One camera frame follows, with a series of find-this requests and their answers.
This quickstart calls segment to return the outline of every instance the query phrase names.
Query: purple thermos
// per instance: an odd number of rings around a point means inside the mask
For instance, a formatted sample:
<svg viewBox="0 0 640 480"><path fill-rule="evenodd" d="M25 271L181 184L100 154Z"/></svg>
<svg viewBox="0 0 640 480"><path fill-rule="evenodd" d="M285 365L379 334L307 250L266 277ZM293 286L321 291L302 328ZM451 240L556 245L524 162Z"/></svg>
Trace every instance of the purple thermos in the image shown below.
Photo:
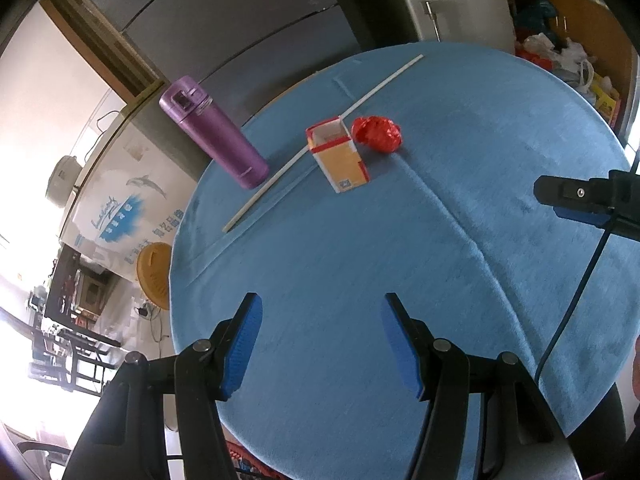
<svg viewBox="0 0 640 480"><path fill-rule="evenodd" d="M240 186L251 189L269 175L260 153L191 77L169 86L160 107Z"/></svg>

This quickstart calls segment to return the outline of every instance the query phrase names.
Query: orange and red box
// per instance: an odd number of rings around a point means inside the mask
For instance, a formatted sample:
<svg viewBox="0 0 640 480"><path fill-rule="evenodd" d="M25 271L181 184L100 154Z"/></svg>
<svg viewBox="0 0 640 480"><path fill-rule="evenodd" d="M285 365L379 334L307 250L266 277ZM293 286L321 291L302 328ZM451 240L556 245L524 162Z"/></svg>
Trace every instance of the orange and red box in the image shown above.
<svg viewBox="0 0 640 480"><path fill-rule="evenodd" d="M306 142L336 193L369 181L369 172L340 117L307 128Z"/></svg>

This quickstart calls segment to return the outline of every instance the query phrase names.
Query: dolphin logo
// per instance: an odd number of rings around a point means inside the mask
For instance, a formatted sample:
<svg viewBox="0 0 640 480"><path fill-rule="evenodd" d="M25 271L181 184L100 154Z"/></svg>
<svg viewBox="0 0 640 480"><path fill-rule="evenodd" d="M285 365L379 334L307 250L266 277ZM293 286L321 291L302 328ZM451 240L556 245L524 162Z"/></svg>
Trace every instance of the dolphin logo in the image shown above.
<svg viewBox="0 0 640 480"><path fill-rule="evenodd" d="M158 184L156 184L152 180L149 180L148 174L130 178L129 180L127 180L127 186L150 187L151 189L160 193L166 200L166 193L162 191L162 188L158 186Z"/></svg>

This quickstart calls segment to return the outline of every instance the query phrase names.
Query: blue tablecloth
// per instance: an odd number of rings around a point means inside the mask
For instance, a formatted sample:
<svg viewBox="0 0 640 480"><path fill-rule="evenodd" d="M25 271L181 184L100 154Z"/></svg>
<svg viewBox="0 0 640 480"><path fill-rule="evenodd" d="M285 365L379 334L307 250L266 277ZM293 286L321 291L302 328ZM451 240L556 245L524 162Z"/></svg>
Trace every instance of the blue tablecloth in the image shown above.
<svg viewBox="0 0 640 480"><path fill-rule="evenodd" d="M275 171L304 145L306 127L419 53L346 120L377 114L402 128L393 155L360 148L370 183L336 194L305 155L224 235L253 191L211 164L175 239L177 351L209 336L247 291L262 297L254 354L220 415L293 478L403 478L426 406L401 383L387 345L386 292L436 337L482 356L516 352L533 372L600 236L538 205L533 183L628 169L606 124L568 86L462 44L358 54L281 97L244 132ZM546 364L543 393L567 433L611 386L638 332L639 256L636 243L609 241ZM473 399L460 478L472 469L477 410Z"/></svg>

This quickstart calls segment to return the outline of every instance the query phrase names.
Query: metal bolt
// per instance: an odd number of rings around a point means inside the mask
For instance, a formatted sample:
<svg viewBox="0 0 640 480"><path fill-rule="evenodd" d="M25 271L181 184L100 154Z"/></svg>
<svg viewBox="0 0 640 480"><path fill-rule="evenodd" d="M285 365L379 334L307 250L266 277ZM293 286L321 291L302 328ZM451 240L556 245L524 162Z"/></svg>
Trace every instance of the metal bolt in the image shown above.
<svg viewBox="0 0 640 480"><path fill-rule="evenodd" d="M433 347L438 352L448 352L451 348L451 343L446 339L436 339L436 341L433 342Z"/></svg>
<svg viewBox="0 0 640 480"><path fill-rule="evenodd" d="M140 352L129 352L124 356L124 361L129 364L135 364L140 361L142 358L142 354Z"/></svg>
<svg viewBox="0 0 640 480"><path fill-rule="evenodd" d="M209 341L208 339L198 339L194 344L193 344L193 349L196 352L206 352L211 348L211 341Z"/></svg>
<svg viewBox="0 0 640 480"><path fill-rule="evenodd" d="M518 363L518 356L512 352L505 352L502 354L502 362L508 365L514 365Z"/></svg>

